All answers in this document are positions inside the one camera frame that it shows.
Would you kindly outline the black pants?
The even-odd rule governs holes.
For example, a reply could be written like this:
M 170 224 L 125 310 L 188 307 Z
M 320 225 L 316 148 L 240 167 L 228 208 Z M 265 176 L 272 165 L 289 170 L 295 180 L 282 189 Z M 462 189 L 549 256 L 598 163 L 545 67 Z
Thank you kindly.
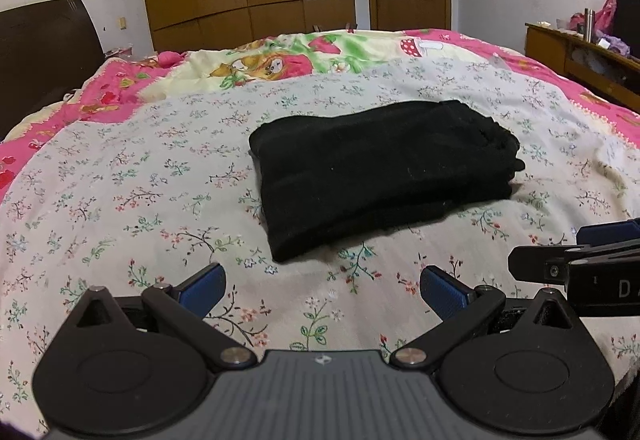
M 288 116 L 250 134 L 271 256 L 279 264 L 361 235 L 505 200 L 520 142 L 458 100 Z

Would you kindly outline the wooden side desk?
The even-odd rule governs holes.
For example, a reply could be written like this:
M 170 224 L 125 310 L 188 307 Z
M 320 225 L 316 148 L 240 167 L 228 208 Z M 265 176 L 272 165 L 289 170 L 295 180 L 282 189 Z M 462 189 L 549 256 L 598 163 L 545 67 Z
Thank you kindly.
M 567 30 L 526 24 L 525 55 L 593 94 L 639 113 L 639 61 Z

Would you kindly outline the pink clothes pile on desk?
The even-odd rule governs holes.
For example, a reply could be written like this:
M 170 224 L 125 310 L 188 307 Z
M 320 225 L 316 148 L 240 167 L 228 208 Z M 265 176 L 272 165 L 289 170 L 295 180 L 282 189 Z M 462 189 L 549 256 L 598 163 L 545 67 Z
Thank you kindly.
M 607 39 L 611 50 L 639 57 L 639 0 L 605 0 L 593 15 L 593 38 Z

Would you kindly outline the metal thermos bottle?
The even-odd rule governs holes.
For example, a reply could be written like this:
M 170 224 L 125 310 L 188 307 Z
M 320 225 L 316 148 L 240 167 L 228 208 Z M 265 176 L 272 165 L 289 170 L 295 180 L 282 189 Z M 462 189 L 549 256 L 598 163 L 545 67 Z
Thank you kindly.
M 594 12 L 592 9 L 585 8 L 584 32 L 582 33 L 582 38 L 584 38 L 585 42 L 591 42 L 593 40 L 595 15 L 596 15 L 596 12 Z

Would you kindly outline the pink cartoon strawberry quilt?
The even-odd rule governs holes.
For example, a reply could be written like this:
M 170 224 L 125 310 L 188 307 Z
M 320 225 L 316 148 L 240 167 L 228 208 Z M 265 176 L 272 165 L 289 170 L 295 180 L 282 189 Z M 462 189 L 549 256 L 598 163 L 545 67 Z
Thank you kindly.
M 330 30 L 324 33 L 267 37 L 235 49 L 163 51 L 142 61 L 108 59 L 75 91 L 32 111 L 1 142 L 1 189 L 7 191 L 40 148 L 76 120 L 123 122 L 137 106 L 163 97 L 156 84 L 186 70 L 213 79 L 224 91 L 251 82 L 285 80 L 313 74 L 359 73 L 374 64 L 400 58 L 451 56 L 471 63 L 495 63 L 560 88 L 570 102 L 631 145 L 639 143 L 639 116 L 561 77 L 538 58 L 496 46 L 453 30 Z

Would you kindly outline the dark wooden headboard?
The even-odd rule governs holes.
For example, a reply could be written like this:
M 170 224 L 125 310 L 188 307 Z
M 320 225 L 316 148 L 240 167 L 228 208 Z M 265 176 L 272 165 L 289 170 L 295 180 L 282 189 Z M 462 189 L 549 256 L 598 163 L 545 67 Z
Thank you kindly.
M 1 135 L 80 88 L 104 63 L 82 0 L 47 0 L 1 12 Z

